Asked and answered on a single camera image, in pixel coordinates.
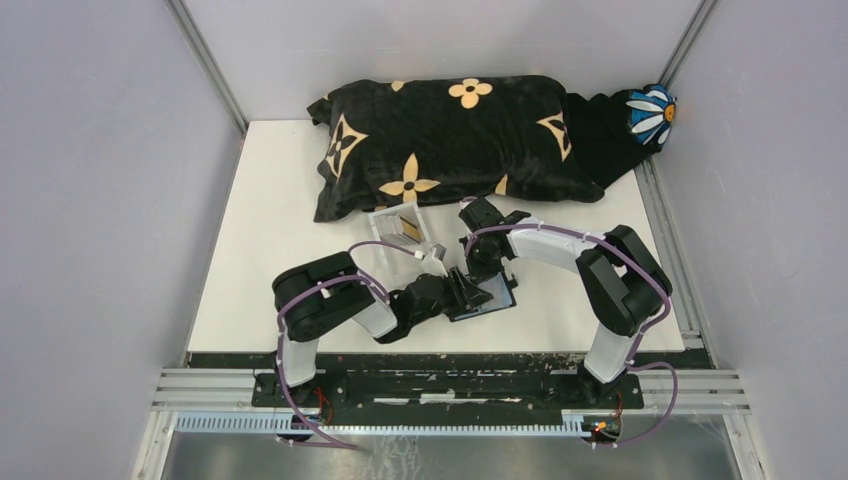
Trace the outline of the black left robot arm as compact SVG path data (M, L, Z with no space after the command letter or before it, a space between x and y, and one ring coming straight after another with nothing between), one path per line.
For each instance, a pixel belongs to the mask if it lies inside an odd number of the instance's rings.
M494 295L443 265L444 248L415 251L424 272L400 290L384 292L352 255L339 252L278 275L272 282L277 310L276 392L291 406L307 404L315 391L319 339L352 320L382 344L408 336L440 315L470 314Z

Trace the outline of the black leather card holder wallet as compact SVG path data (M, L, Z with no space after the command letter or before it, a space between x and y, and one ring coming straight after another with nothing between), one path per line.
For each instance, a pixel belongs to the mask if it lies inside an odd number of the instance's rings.
M490 299L479 306L465 307L458 313L448 314L447 317L451 322L458 322L513 308L517 305L514 295L514 289L517 286L518 281L514 275L508 276L505 273L499 273L486 281L476 284L478 289L485 291L491 296Z

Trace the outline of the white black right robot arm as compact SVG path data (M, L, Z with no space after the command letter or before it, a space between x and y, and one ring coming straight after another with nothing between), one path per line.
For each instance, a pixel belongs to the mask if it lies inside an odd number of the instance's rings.
M543 222L524 211L502 214L484 198L461 200L459 219L469 231L464 254L473 282L489 280L507 260L532 260L580 277L599 322L579 368L580 400L602 408L618 393L646 330L670 311L673 287L630 227L592 233Z

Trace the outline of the white plastic card tray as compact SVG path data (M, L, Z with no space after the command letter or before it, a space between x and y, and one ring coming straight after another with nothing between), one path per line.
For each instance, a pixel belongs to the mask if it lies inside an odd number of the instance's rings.
M380 253L380 272L388 275L392 285L412 280L423 272L412 256L400 251L426 253L435 244L417 203L375 210L368 214L368 222L375 240L394 245L382 246Z

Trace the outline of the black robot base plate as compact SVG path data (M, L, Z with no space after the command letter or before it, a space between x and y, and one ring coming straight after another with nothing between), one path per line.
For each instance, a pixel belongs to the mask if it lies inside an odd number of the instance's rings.
M578 353L321 353L312 381L282 390L276 367L256 374L257 407L315 408L332 426L553 425L564 410L606 416L642 403L628 374L595 387Z

